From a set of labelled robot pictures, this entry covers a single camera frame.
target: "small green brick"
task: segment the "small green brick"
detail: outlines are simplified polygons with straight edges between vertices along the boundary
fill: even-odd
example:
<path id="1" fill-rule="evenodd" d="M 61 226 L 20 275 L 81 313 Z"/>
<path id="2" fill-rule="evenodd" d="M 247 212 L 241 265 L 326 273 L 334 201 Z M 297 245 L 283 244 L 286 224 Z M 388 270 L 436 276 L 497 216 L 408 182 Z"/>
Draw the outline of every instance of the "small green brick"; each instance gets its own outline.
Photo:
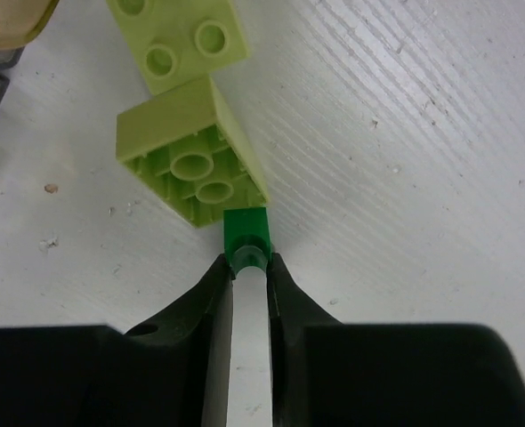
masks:
<path id="1" fill-rule="evenodd" d="M 117 160 L 196 227 L 269 201 L 258 158 L 211 77 L 118 115 Z"/>
<path id="2" fill-rule="evenodd" d="M 107 0 L 152 94 L 249 52 L 231 0 Z"/>

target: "green object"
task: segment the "green object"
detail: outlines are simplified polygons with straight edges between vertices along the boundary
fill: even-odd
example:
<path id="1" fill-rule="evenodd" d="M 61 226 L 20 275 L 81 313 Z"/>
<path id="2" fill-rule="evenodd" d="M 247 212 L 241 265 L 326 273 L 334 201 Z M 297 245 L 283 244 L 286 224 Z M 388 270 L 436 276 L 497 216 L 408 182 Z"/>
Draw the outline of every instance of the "green object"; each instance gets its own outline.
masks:
<path id="1" fill-rule="evenodd" d="M 154 95 L 249 54 L 231 0 L 107 3 Z"/>
<path id="2" fill-rule="evenodd" d="M 117 160 L 196 227 L 269 200 L 258 158 L 208 76 L 118 115 Z"/>
<path id="3" fill-rule="evenodd" d="M 245 267 L 266 271 L 272 247 L 266 207 L 225 211 L 225 257 L 235 276 Z"/>

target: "gold metallic object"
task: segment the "gold metallic object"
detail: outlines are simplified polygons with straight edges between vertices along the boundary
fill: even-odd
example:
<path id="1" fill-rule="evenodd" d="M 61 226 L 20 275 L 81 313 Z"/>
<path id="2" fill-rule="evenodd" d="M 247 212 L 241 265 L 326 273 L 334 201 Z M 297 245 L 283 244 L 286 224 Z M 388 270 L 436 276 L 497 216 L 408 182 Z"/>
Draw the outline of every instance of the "gold metallic object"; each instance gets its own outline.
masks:
<path id="1" fill-rule="evenodd" d="M 17 49 L 41 33 L 59 0 L 0 0 L 0 50 Z"/>

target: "white surface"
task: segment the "white surface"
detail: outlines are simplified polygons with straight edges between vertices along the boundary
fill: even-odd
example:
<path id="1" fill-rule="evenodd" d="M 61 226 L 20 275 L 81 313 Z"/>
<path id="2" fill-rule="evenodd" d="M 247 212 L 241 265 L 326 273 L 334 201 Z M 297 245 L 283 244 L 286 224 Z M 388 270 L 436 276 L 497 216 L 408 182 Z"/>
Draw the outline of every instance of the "white surface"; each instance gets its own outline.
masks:
<path id="1" fill-rule="evenodd" d="M 341 320 L 490 325 L 525 376 L 525 1 L 237 3 L 254 56 L 215 79 L 298 283 Z M 220 228 L 191 229 L 116 163 L 116 114 L 148 95 L 104 2 L 62 0 L 11 76 L 0 326 L 126 330 L 196 283 Z M 270 425 L 263 275 L 245 276 L 229 420 Z"/>

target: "yellow-green duplo brick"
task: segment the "yellow-green duplo brick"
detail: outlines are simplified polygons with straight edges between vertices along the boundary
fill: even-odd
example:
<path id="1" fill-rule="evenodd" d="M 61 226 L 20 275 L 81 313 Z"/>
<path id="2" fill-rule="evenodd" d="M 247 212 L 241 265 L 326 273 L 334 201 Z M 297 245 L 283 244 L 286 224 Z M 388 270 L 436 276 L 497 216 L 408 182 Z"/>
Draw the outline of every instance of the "yellow-green duplo brick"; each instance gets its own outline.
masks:
<path id="1" fill-rule="evenodd" d="M 248 56 L 231 0 L 107 0 L 152 94 Z"/>
<path id="2" fill-rule="evenodd" d="M 261 164 L 208 76 L 118 115 L 117 160 L 196 227 L 269 201 Z"/>

